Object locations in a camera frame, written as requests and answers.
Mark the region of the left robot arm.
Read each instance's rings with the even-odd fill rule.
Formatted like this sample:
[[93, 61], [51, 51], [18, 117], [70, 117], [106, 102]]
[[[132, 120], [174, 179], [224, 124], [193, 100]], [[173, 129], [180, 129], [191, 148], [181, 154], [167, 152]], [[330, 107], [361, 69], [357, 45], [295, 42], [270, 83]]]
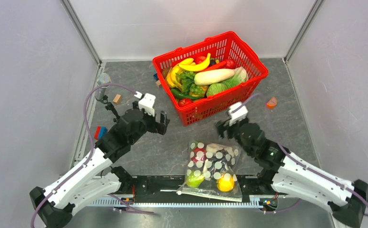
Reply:
[[47, 187], [35, 187], [30, 191], [34, 215], [39, 216], [46, 227], [63, 228], [97, 198], [131, 190], [132, 181], [123, 173], [123, 168], [116, 168], [93, 183], [89, 181], [128, 153], [145, 133], [166, 133], [170, 122], [167, 113], [161, 111], [157, 121], [153, 104], [144, 99], [133, 102], [133, 107], [117, 118], [77, 165]]

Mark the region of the purple eggplant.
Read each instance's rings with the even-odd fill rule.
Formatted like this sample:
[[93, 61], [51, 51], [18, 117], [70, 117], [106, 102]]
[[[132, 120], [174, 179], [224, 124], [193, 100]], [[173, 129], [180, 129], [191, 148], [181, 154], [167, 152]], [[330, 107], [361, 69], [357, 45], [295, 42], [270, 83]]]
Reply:
[[206, 171], [210, 173], [211, 177], [215, 180], [219, 180], [224, 174], [226, 174], [231, 168], [231, 163], [225, 157], [217, 159], [212, 157], [205, 160]]

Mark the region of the yellow lemon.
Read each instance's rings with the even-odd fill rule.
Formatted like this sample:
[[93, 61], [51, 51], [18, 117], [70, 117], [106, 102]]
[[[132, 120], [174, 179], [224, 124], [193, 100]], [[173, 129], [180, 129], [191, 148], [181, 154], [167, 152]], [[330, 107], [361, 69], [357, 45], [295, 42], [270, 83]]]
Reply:
[[217, 188], [221, 192], [229, 192], [233, 190], [235, 181], [232, 175], [224, 174], [217, 182]]

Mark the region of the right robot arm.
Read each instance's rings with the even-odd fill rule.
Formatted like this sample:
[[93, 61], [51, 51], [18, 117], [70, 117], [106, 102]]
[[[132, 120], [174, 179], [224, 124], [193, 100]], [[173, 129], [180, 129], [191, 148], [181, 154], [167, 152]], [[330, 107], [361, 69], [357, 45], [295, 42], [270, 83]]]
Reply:
[[262, 167], [257, 188], [292, 195], [315, 204], [340, 223], [359, 228], [368, 209], [368, 184], [345, 180], [311, 165], [288, 148], [266, 138], [264, 131], [248, 118], [230, 124], [216, 124], [221, 138], [234, 139], [244, 152]]

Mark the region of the clear zip top bag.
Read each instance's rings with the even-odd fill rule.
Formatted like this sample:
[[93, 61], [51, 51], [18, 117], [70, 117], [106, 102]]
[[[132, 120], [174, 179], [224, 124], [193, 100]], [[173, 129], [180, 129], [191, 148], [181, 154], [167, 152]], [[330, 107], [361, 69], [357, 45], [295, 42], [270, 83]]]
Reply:
[[189, 162], [185, 168], [184, 183], [178, 195], [241, 202], [242, 193], [235, 174], [241, 149], [239, 146], [189, 142]]

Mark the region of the white garlic bulb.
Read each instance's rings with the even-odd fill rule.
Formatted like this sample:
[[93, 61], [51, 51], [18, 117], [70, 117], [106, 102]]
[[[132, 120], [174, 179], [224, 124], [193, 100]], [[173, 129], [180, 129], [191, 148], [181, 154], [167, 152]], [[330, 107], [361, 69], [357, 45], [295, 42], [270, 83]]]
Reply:
[[225, 151], [224, 146], [221, 144], [216, 144], [216, 143], [210, 143], [206, 146], [206, 154], [208, 155], [214, 155], [217, 152], [222, 152]]

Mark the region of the green lime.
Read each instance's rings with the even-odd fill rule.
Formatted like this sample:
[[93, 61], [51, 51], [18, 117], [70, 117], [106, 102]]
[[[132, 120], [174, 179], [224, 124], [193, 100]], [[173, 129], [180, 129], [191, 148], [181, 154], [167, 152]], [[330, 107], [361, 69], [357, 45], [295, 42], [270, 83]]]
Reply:
[[201, 183], [204, 181], [204, 176], [203, 175], [199, 175], [199, 176], [195, 176], [194, 173], [191, 173], [185, 183], [188, 187], [191, 187], [191, 188], [198, 188]]

